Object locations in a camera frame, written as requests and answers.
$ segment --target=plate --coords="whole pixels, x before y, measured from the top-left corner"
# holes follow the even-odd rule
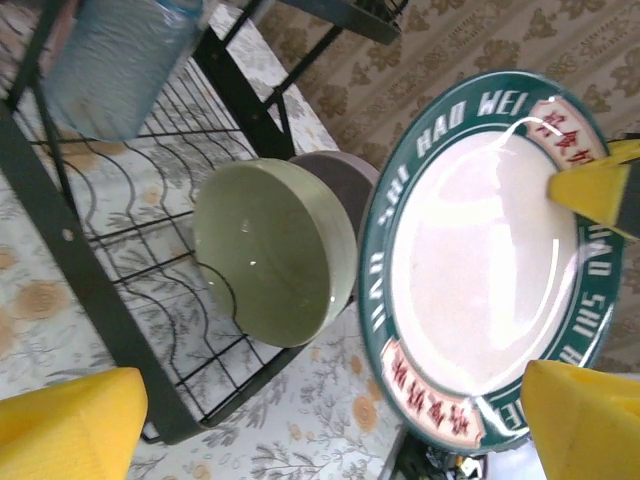
[[[589,112],[523,71],[454,86],[404,134],[371,198],[358,303],[373,370],[416,436],[462,454],[513,448],[529,433],[527,362],[592,364],[624,240],[545,191],[606,155]]]

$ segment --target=bowl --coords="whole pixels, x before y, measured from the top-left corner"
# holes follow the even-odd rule
[[[224,165],[195,208],[196,257],[219,307],[253,338],[278,347],[312,340],[345,306],[356,239],[331,190],[297,165]]]
[[[324,182],[338,197],[351,221],[356,238],[369,196],[380,176],[373,165],[350,153],[318,151],[290,160]]]

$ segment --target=green bowl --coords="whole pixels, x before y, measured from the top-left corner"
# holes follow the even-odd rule
[[[347,213],[313,174],[282,160],[215,171],[198,194],[194,233],[216,303],[270,345],[312,340],[344,308],[355,282]]]

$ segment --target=black metal rack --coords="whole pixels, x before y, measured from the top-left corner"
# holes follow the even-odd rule
[[[311,2],[311,13],[335,26],[262,101],[226,50],[261,1],[252,0],[224,38],[212,29],[204,34],[131,142],[107,148],[60,131],[48,114],[38,60],[64,2],[43,2],[22,55],[10,58],[17,73],[0,72],[6,92],[0,168],[115,364],[140,369],[149,396],[148,442],[175,444],[219,424],[304,348],[255,342],[216,312],[190,234],[200,182],[224,162],[290,158],[284,91],[343,28],[369,37],[378,32],[374,39],[389,43],[399,34],[395,18],[406,6]],[[304,9],[309,2],[287,3]],[[0,10],[4,28],[15,30]],[[0,41],[0,54],[14,53]],[[282,129],[268,113],[274,104]],[[87,172],[74,159],[100,168]],[[155,190],[149,193],[145,185]],[[176,192],[182,202],[169,201]],[[141,205],[145,194],[153,205]],[[213,390],[203,387],[211,378],[218,379]]]

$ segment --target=floral tablecloth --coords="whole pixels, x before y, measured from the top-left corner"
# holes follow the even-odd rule
[[[9,4],[3,8],[13,7]],[[4,11],[5,16],[11,13]],[[28,15],[24,11],[13,13]],[[221,6],[212,25],[224,30],[236,14]],[[15,35],[20,37],[22,33],[16,28],[18,24],[12,23],[13,32],[0,25],[0,29],[5,29],[3,38],[17,49],[21,39]],[[230,49],[263,97],[285,75],[252,25],[242,30]],[[10,69],[3,68],[2,73],[8,82]],[[336,149],[297,89],[289,91],[286,102],[300,152]],[[39,135],[37,131],[26,133],[32,140]],[[93,176],[99,186],[100,182],[114,183],[116,177],[108,165],[104,166],[95,155],[77,153],[67,160],[78,171]],[[166,161],[161,156],[155,160]],[[161,190],[144,172],[135,179],[140,182],[140,212],[145,212],[145,208],[157,205]],[[85,215],[82,184],[73,173],[71,180]],[[169,181],[175,181],[173,187],[177,192],[183,188],[177,177]],[[185,194],[183,200],[188,204],[189,196]],[[3,177],[0,178],[0,288],[0,398],[112,367],[99,336]],[[372,479],[378,476],[398,424],[372,378],[356,312],[350,307],[220,426],[177,446],[141,442],[128,478]]]

